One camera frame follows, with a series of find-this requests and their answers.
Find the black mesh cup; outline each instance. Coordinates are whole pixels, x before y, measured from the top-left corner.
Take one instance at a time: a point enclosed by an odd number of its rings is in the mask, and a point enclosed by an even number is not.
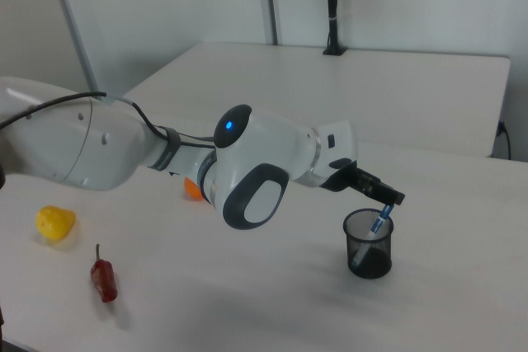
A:
[[[360,209],[346,216],[343,223],[348,268],[360,278],[381,278],[393,264],[390,260],[390,235],[394,230],[392,219],[388,217],[378,232],[369,236],[379,215],[377,209]]]

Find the yellow pepper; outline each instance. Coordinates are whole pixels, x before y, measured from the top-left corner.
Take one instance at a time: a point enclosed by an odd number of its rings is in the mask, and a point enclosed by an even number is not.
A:
[[[68,234],[75,223],[76,214],[72,210],[45,206],[36,215],[36,229],[45,237],[58,241]]]

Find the red chili pepper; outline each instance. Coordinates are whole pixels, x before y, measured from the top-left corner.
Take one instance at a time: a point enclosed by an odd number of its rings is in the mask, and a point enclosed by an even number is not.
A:
[[[90,270],[93,285],[101,295],[104,303],[114,301],[117,297],[116,280],[114,279],[114,270],[109,261],[99,258],[99,244],[96,245],[97,261]]]

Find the white wall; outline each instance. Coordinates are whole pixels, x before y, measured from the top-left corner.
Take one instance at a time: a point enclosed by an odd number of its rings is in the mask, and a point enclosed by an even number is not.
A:
[[[283,45],[323,47],[327,0],[275,0]],[[528,161],[528,0],[339,0],[340,41],[356,49],[505,55],[513,157]],[[497,140],[495,155],[506,156]]]
[[[0,0],[0,76],[5,75],[87,90],[59,0]]]
[[[201,41],[272,41],[267,0],[68,2],[97,88],[117,94]]]

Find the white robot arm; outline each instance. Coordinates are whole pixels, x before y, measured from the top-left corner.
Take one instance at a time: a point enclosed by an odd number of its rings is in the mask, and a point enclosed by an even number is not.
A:
[[[109,190],[143,165],[189,177],[237,229],[267,222],[288,181],[332,191],[351,187],[384,204],[403,200],[357,168],[347,121],[299,127],[240,105],[220,119],[213,138],[193,138],[153,126],[133,102],[125,100],[143,119],[88,97],[105,95],[0,77],[0,186],[4,174],[22,173]]]

